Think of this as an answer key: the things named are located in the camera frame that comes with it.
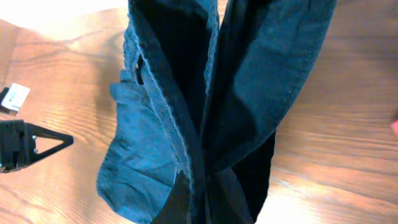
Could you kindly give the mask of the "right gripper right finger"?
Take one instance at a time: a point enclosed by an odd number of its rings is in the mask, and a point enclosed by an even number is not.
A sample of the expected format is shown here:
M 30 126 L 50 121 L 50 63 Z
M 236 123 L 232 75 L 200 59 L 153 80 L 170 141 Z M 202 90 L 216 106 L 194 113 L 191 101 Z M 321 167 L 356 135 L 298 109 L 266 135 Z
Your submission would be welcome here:
M 208 223 L 253 224 L 241 184 L 232 168 L 213 174 L 208 179 Z

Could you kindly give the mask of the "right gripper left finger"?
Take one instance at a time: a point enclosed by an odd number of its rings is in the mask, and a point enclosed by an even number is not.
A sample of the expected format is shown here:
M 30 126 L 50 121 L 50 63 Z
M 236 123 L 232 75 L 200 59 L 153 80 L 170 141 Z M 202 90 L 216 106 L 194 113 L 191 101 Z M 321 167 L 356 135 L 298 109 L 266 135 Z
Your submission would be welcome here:
M 177 174 L 174 186 L 151 224 L 193 224 L 190 211 L 189 181 L 183 171 Z

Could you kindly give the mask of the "navy blue shorts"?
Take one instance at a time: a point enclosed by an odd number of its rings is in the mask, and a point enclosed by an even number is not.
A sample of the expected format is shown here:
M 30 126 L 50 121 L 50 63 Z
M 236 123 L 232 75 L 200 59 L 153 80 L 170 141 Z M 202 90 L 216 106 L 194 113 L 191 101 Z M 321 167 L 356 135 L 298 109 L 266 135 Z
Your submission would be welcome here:
M 276 129 L 320 53 L 335 0 L 129 1 L 124 69 L 110 86 L 116 134 L 99 196 L 151 223 L 177 174 L 193 223 L 208 223 L 208 179 L 236 174 L 255 222 L 267 197 Z

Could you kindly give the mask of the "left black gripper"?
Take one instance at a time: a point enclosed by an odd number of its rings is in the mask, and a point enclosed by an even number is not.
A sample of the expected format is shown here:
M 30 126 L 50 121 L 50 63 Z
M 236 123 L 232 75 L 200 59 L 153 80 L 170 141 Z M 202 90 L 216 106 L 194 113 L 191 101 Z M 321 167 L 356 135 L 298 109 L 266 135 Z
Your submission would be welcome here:
M 14 172 L 71 146 L 73 136 L 23 120 L 1 121 L 1 173 Z

